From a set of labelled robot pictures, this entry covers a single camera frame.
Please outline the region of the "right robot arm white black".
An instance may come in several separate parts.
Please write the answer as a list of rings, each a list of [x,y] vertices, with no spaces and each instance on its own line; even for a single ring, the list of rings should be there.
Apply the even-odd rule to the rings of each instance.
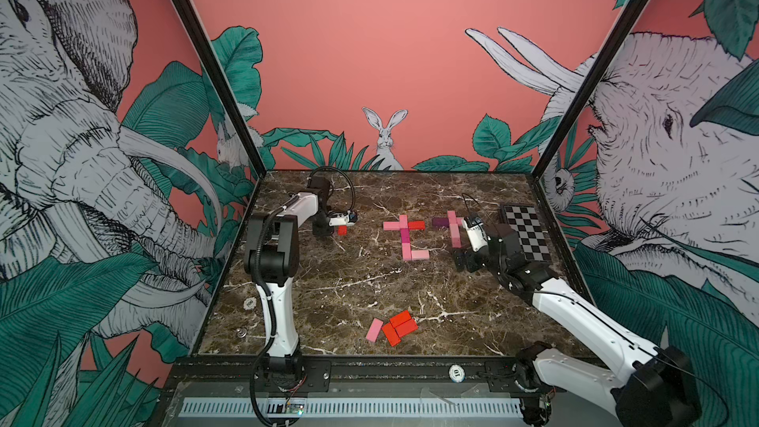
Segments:
[[[526,393],[525,422],[549,420],[549,387],[564,389],[610,412],[624,426],[690,426],[702,416],[697,377],[689,357],[661,348],[584,300],[544,261],[526,259],[515,231],[479,217],[450,222],[460,269],[483,269],[528,306],[559,323],[601,361],[575,359],[544,342],[515,357],[511,379]]]

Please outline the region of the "dark purple block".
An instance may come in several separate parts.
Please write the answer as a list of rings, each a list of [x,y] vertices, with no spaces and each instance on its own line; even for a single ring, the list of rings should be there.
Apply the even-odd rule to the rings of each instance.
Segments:
[[[447,229],[450,226],[450,221],[446,217],[433,217],[432,227],[435,229]]]

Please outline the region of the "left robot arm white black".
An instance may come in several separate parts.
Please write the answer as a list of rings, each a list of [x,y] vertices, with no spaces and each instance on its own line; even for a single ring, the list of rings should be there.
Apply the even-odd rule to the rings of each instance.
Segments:
[[[329,180],[312,176],[306,189],[270,213],[247,219],[244,270],[261,298],[265,345],[254,363],[254,377],[291,393],[306,378],[293,311],[293,282],[300,264],[298,231],[309,219],[322,229],[327,220]]]

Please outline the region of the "light pink block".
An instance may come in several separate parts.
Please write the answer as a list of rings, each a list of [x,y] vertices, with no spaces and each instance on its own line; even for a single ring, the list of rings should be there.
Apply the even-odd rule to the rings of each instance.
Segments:
[[[459,225],[457,223],[452,223],[450,225],[450,232],[451,232],[452,247],[461,248],[462,241],[461,241],[461,233],[460,233]]]
[[[414,261],[429,260],[430,259],[429,251],[428,250],[412,250],[411,259]]]

